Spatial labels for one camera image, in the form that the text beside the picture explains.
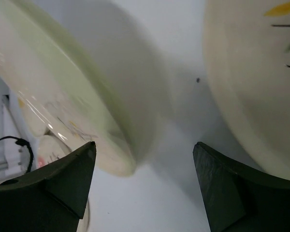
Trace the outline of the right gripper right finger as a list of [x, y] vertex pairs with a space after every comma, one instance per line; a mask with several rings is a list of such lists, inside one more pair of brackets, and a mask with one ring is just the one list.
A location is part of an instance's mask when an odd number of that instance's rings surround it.
[[193, 158], [212, 232], [290, 232], [290, 181], [198, 142]]

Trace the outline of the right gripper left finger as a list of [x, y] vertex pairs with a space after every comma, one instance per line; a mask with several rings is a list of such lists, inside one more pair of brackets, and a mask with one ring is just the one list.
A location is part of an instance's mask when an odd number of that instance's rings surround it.
[[0, 232], [75, 232], [96, 160], [88, 142], [69, 155], [0, 184]]

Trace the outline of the green cream plate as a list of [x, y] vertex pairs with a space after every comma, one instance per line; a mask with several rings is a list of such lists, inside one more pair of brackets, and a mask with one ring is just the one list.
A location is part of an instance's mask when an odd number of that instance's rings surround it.
[[71, 150], [93, 141], [102, 170], [134, 174], [119, 99], [76, 40], [29, 0], [0, 0], [0, 77]]
[[244, 150], [290, 180], [290, 0], [208, 0], [210, 89]]

